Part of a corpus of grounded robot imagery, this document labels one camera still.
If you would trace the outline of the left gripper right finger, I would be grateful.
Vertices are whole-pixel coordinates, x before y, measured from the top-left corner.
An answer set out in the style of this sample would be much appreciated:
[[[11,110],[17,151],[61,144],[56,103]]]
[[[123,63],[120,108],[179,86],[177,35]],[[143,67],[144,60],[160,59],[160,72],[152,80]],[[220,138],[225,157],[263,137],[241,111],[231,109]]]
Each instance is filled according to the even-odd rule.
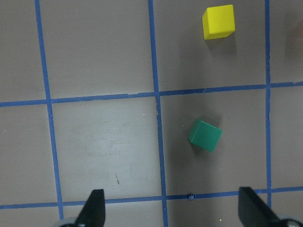
[[[250,187],[239,188],[238,216],[244,227],[278,227],[280,219]]]

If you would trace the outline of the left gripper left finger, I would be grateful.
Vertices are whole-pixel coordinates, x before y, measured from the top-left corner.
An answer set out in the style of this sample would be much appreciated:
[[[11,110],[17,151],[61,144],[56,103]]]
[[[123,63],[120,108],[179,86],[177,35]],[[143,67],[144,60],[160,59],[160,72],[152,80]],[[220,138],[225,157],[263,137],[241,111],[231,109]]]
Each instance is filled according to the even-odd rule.
[[[105,195],[103,189],[93,190],[74,222],[75,227],[103,227],[105,224]]]

